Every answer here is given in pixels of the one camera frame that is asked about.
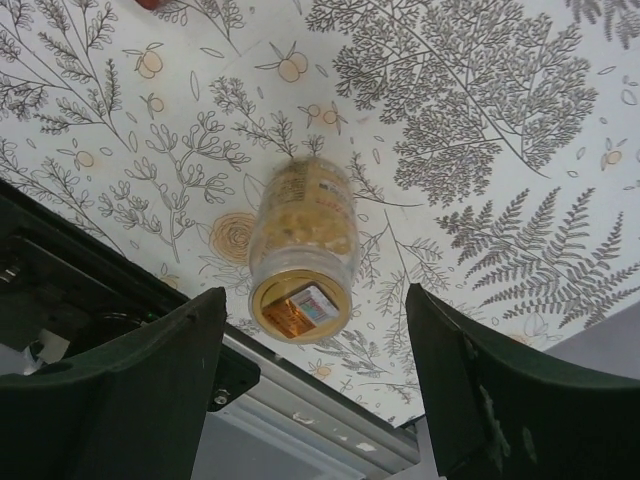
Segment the clear yellow pill bottle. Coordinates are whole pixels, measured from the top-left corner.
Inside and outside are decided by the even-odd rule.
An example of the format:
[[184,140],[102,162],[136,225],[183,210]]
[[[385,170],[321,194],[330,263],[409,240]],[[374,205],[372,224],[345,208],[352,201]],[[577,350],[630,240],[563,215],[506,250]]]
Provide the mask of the clear yellow pill bottle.
[[317,157],[282,163],[261,196],[249,243],[251,318],[285,343],[337,334],[351,318],[359,255],[344,171]]

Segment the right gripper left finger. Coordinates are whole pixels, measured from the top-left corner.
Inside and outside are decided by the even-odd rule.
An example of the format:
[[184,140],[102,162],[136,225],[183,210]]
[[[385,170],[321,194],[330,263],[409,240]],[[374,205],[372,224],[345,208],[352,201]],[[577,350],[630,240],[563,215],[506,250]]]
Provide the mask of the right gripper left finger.
[[1,378],[4,479],[188,479],[226,322],[211,288],[31,375]]

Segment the red weekly pill organizer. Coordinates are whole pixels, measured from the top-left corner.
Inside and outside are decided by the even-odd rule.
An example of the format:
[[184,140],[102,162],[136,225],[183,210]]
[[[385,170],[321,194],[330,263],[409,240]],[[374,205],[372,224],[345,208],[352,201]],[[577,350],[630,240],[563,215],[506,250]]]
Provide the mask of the red weekly pill organizer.
[[168,3],[168,0],[136,0],[136,3],[146,10],[155,11]]

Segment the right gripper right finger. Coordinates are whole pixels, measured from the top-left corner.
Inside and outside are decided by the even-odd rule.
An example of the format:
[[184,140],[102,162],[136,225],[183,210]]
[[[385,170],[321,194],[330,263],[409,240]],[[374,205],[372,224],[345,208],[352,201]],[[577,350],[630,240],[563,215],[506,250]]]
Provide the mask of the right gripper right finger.
[[537,351],[419,284],[405,310],[439,476],[638,478],[638,380]]

